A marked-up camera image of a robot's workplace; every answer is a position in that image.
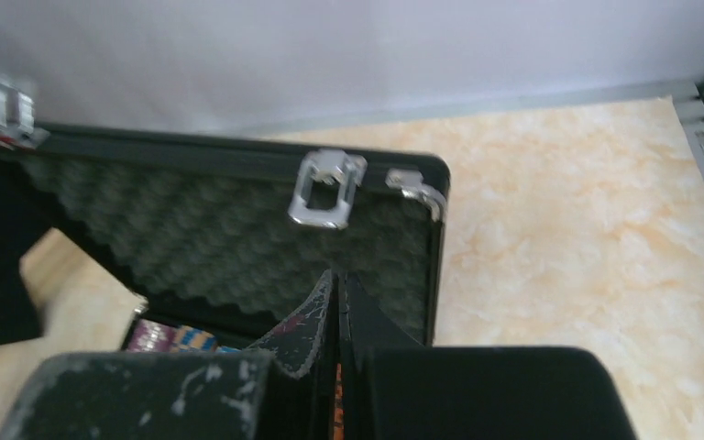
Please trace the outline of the black aluminium poker case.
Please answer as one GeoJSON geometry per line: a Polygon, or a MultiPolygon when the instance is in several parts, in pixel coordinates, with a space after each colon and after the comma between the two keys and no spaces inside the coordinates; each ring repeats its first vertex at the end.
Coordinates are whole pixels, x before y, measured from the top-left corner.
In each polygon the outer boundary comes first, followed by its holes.
{"type": "Polygon", "coordinates": [[[254,339],[334,269],[434,340],[450,190],[435,155],[40,123],[0,77],[0,178],[154,316],[254,339]]]}

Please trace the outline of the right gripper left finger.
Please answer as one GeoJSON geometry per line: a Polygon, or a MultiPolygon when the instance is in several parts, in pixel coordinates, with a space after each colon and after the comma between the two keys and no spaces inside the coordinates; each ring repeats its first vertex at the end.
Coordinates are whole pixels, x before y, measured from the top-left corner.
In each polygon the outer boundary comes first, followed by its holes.
{"type": "Polygon", "coordinates": [[[0,439],[329,439],[334,370],[324,352],[335,275],[233,353],[66,353],[29,377],[0,439]]]}

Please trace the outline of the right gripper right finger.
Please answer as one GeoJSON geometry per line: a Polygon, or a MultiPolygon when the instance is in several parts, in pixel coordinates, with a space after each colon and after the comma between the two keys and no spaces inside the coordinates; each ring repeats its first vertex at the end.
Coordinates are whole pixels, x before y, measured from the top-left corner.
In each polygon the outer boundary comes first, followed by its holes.
{"type": "Polygon", "coordinates": [[[338,351],[348,439],[633,439],[610,373],[573,346],[429,347],[342,276],[338,351]]]}

